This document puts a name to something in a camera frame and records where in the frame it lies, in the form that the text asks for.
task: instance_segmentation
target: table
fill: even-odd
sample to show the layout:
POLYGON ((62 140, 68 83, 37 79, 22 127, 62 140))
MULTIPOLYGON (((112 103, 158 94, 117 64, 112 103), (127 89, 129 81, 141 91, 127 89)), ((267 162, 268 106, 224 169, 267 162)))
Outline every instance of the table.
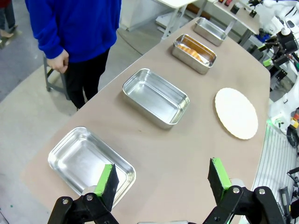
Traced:
POLYGON ((58 130, 28 164, 22 179, 47 208, 51 210, 60 196, 78 197, 47 162, 50 150, 77 126, 93 131, 136 170, 136 182, 112 211, 122 224, 171 220, 202 223, 215 206, 207 180, 211 157, 220 157, 231 178, 242 179, 249 189, 252 187, 265 136, 269 72, 232 39, 216 47, 197 35, 193 32, 196 20, 123 71, 58 130), (182 33, 217 54, 215 65, 206 75, 171 55, 172 43, 182 33), (169 131, 159 129, 123 101, 123 83, 141 68, 153 70, 190 98, 183 118, 169 131), (224 87, 241 91, 256 108, 259 128, 252 139, 235 138, 218 120, 214 97, 224 87))
POLYGON ((230 10, 234 6, 234 3, 236 2, 236 0, 232 1, 228 7, 224 5, 224 2, 220 3, 218 1, 216 1, 214 3, 214 5, 233 18, 233 20, 230 22, 230 24, 226 28, 225 32, 228 34, 230 32, 230 30, 232 29, 232 27, 235 25, 235 23, 237 21, 239 21, 243 26, 245 26, 247 28, 247 30, 241 37, 241 41, 239 42, 239 44, 241 46, 243 46, 243 44, 249 39, 249 37, 252 34, 259 33, 259 31, 258 31, 259 30, 259 15, 256 14, 255 17, 252 18, 249 15, 249 12, 244 9, 239 9, 237 14, 233 14, 230 10))
POLYGON ((164 40, 169 35, 169 32, 173 33, 179 28, 179 21, 183 17, 187 5, 195 2, 196 0, 157 0, 157 1, 171 8, 174 8, 174 12, 171 15, 171 19, 167 24, 166 29, 164 31, 164 35, 162 36, 161 39, 164 40))

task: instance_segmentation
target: gray floor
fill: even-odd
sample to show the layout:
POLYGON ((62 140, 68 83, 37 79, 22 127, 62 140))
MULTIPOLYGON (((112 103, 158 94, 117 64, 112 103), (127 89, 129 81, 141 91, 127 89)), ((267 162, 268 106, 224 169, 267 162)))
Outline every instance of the gray floor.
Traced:
POLYGON ((16 35, 0 49, 0 102, 25 78, 42 65, 42 53, 32 36, 24 0, 13 0, 16 35))
MULTIPOLYGON (((76 108, 63 94, 46 91, 42 53, 32 37, 24 1, 14 0, 14 10, 18 34, 0 50, 0 210, 10 224, 41 224, 47 223, 50 211, 29 192, 20 175, 76 108)), ((99 88, 159 43, 161 37, 154 23, 130 33, 120 29, 99 88)), ((61 84, 58 74, 51 79, 61 84)))

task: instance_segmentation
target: shoe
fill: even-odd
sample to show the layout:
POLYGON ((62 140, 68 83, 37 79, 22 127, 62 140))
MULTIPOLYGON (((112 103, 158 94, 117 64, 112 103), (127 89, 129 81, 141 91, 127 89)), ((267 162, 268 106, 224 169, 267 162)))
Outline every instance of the shoe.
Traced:
POLYGON ((10 34, 8 32, 6 32, 3 29, 0 29, 0 36, 5 37, 5 38, 11 38, 14 34, 10 34))

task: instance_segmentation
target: metal stool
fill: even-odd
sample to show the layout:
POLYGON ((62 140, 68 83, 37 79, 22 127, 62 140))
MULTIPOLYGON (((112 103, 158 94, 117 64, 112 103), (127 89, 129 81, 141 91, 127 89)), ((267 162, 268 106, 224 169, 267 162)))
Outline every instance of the metal stool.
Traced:
POLYGON ((58 92, 62 92, 62 93, 65 94, 66 99, 70 100, 69 95, 67 94, 67 91, 66 91, 66 81, 65 81, 64 74, 60 73, 60 77, 61 77, 62 85, 63 85, 63 88, 61 88, 61 87, 56 86, 56 85, 54 85, 54 84, 52 84, 52 83, 49 82, 48 78, 49 78, 49 76, 52 74, 52 72, 54 70, 50 69, 50 71, 47 72, 47 67, 48 67, 47 58, 45 56, 43 56, 43 68, 44 68, 44 71, 45 71, 47 91, 50 92, 51 89, 54 89, 54 90, 56 90, 58 92))

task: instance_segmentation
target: empty metal tray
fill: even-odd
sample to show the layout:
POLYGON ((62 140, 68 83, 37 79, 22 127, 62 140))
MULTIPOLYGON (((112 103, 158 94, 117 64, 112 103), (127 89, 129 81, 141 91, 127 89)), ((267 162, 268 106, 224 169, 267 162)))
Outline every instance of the empty metal tray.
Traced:
POLYGON ((85 127, 70 131, 50 152, 49 165, 79 195, 97 185, 105 164, 115 164, 119 184, 115 206, 136 179, 134 168, 85 127))
POLYGON ((216 46, 220 46, 227 37, 224 30, 203 17, 197 20, 194 31, 216 46))
POLYGON ((141 69, 123 85, 125 99, 163 129, 179 122, 188 96, 149 69, 141 69))
POLYGON ((216 60, 216 54, 211 49, 194 40, 187 34, 181 35, 173 43, 173 45, 172 54, 200 74, 206 74, 216 60), (201 60, 198 60, 186 51, 182 50, 180 48, 181 46, 195 50, 201 60))

